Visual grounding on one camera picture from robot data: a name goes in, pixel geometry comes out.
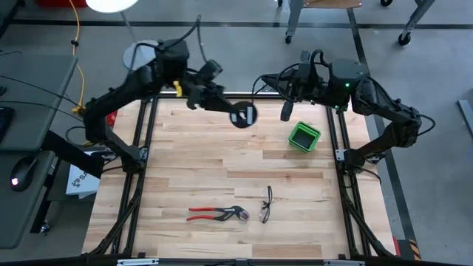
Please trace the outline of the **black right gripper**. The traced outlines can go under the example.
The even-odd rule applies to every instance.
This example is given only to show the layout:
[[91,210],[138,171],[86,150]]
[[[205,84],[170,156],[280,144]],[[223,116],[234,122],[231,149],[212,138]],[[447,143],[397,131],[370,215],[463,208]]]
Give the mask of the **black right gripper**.
[[276,88],[284,90],[290,83],[290,92],[278,91],[284,100],[293,103],[303,100],[314,103],[322,102],[324,80],[317,73],[314,64],[297,64],[290,69],[290,73],[282,74],[279,79],[276,79],[277,76],[278,74],[266,74],[262,76],[262,81],[274,90]]

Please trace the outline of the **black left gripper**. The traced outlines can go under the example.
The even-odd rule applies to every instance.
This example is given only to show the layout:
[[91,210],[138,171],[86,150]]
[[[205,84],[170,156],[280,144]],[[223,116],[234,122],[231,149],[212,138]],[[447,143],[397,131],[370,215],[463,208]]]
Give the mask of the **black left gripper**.
[[224,86],[210,82],[207,85],[184,82],[186,106],[195,110],[197,105],[206,111],[231,113],[234,105],[223,94]]

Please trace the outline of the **black cord spool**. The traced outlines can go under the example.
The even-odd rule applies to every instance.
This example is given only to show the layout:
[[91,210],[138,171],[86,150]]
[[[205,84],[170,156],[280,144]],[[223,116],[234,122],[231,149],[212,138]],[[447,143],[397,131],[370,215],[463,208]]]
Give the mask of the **black cord spool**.
[[249,101],[240,101],[233,105],[234,110],[230,112],[230,122],[238,129],[246,129],[257,122],[258,110]]

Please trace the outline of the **green plastic bin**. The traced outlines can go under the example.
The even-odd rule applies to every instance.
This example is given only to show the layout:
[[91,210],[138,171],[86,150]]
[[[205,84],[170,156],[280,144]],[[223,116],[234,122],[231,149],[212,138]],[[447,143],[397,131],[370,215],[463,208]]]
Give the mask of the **green plastic bin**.
[[311,125],[299,121],[288,137],[289,144],[303,152],[311,152],[321,137],[321,132]]

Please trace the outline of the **wooden workbench on wheels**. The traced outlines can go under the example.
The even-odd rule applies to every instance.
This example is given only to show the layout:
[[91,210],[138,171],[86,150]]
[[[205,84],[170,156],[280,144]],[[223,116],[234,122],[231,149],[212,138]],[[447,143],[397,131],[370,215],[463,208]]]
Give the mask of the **wooden workbench on wheels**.
[[[398,36],[398,45],[406,46],[411,41],[411,33],[417,23],[423,18],[435,0],[413,0],[417,7]],[[362,6],[362,0],[288,0],[289,18],[285,32],[285,43],[290,44],[298,27],[301,11],[304,8],[349,10]]]

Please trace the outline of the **clear safety glasses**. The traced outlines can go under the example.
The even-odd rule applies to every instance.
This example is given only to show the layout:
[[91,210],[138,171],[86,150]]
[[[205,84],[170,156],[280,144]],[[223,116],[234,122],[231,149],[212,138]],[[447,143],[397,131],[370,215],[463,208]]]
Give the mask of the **clear safety glasses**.
[[270,217],[270,207],[273,201],[273,189],[270,185],[266,188],[266,199],[262,201],[262,207],[259,211],[259,221],[266,224]]

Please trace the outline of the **white printed box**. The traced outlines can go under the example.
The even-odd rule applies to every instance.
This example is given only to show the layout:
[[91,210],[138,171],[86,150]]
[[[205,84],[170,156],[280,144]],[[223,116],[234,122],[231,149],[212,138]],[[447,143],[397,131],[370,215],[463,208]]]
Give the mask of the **white printed box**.
[[65,194],[77,196],[81,200],[96,194],[99,185],[100,180],[97,177],[86,173],[76,166],[70,166]]

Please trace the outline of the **grey desk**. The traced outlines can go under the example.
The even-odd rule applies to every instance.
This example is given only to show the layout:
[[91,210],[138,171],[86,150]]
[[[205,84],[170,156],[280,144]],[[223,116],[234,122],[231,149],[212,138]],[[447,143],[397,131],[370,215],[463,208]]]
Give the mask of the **grey desk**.
[[[35,55],[27,52],[0,56],[0,107],[15,110],[0,141],[0,250],[16,248],[44,186],[54,159],[41,145],[50,130],[77,64],[71,55]],[[33,155],[33,177],[23,191],[10,186],[16,163]]]

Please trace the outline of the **small red bin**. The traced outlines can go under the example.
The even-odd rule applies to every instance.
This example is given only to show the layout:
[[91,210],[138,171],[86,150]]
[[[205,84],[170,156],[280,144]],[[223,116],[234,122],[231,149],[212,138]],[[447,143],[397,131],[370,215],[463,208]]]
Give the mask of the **small red bin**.
[[59,7],[88,7],[86,0],[34,0],[39,7],[59,8]]

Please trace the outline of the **black computer mouse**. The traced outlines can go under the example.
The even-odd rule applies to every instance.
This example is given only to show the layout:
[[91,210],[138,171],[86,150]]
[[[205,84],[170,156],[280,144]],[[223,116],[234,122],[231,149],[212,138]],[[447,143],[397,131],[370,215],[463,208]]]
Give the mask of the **black computer mouse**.
[[34,156],[21,158],[10,172],[10,188],[13,191],[26,190],[33,181],[33,174],[38,160]]

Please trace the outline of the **backlit computer keyboard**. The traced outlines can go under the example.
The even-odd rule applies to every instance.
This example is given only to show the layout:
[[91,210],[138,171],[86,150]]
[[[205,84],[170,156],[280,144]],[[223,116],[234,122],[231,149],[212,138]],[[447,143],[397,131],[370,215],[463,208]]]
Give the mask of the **backlit computer keyboard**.
[[8,106],[0,106],[0,143],[5,138],[16,111]]

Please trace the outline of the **red-handled pliers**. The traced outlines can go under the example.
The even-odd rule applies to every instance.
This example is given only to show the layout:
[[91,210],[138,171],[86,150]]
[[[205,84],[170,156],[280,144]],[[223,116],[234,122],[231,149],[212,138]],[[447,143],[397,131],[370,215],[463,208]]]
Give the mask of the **red-handled pliers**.
[[212,207],[206,207],[206,208],[189,208],[188,209],[190,212],[219,212],[221,215],[219,216],[212,216],[212,215],[195,215],[195,216],[190,216],[186,220],[187,221],[192,221],[196,219],[209,219],[209,220],[214,220],[218,222],[224,222],[229,220],[231,217],[235,216],[237,219],[242,220],[242,221],[248,221],[250,218],[250,214],[242,207],[238,205],[231,206],[230,208],[212,208]]

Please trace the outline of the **round white-topped pedestal stand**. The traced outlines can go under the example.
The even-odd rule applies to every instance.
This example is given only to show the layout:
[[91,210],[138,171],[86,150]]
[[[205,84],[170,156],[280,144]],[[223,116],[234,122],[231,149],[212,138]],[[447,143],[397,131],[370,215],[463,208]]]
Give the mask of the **round white-topped pedestal stand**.
[[86,0],[88,7],[96,12],[120,14],[133,40],[132,44],[123,53],[123,64],[130,71],[135,71],[154,60],[154,48],[158,45],[154,40],[139,39],[130,21],[126,17],[125,11],[136,5],[138,1],[139,0]]

